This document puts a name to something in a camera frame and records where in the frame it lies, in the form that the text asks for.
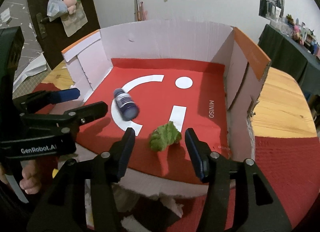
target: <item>wooden table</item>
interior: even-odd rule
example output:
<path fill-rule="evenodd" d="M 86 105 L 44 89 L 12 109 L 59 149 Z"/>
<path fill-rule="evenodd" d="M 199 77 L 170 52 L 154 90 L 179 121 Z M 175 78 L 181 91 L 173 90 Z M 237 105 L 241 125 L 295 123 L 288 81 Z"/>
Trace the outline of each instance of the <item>wooden table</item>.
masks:
<path fill-rule="evenodd" d="M 61 62 L 42 83 L 59 89 L 73 85 L 65 62 Z M 287 73 L 270 68 L 259 103 L 251 118 L 255 136 L 276 138 L 317 137 L 311 112 L 298 83 Z"/>

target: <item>person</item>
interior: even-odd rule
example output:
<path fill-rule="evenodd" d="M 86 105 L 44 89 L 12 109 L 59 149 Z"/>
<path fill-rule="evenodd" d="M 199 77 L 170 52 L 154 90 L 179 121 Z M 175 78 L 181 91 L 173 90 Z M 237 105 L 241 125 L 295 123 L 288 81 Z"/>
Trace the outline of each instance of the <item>person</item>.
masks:
<path fill-rule="evenodd" d="M 1 231 L 26 231 L 31 210 L 19 201 L 6 176 L 6 170 L 0 164 L 0 221 Z M 27 194 L 39 193 L 42 183 L 40 168 L 36 160 L 30 160 L 22 170 L 23 179 L 19 182 Z"/>

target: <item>dark blue bottle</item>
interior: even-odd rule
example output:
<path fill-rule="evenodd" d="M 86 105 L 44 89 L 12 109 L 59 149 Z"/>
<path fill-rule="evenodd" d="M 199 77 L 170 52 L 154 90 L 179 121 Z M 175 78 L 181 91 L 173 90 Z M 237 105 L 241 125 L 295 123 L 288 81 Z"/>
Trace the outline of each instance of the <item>dark blue bottle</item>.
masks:
<path fill-rule="evenodd" d="M 125 121 L 135 119 L 139 114 L 139 108 L 132 100 L 128 93 L 125 93 L 122 88 L 117 88 L 113 92 L 119 112 Z"/>

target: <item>plastic bag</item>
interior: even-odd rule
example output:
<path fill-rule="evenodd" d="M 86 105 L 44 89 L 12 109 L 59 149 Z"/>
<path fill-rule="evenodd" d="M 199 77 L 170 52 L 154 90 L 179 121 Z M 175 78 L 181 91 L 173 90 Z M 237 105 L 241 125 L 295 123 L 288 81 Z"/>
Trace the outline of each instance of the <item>plastic bag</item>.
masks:
<path fill-rule="evenodd" d="M 50 21 L 68 13 L 68 7 L 63 0 L 49 0 L 47 8 L 47 16 Z"/>

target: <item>door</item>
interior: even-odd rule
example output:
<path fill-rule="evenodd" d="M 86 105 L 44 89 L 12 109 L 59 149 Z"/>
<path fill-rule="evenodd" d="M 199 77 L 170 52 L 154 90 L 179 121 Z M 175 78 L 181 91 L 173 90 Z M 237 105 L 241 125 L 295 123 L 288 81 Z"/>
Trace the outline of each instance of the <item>door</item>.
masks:
<path fill-rule="evenodd" d="M 51 69 L 54 69 L 63 60 L 61 51 L 64 48 L 89 33 L 100 29 L 93 0 L 81 0 L 81 3 L 88 19 L 88 22 L 82 26 L 81 29 L 70 37 L 67 37 L 61 19 L 58 18 L 52 22 L 48 21 L 43 23 L 46 31 L 46 37 L 42 38 L 36 15 L 41 13 L 43 18 L 47 17 L 48 0 L 28 0 L 30 16 L 36 31 L 37 40 L 44 51 L 44 56 Z"/>

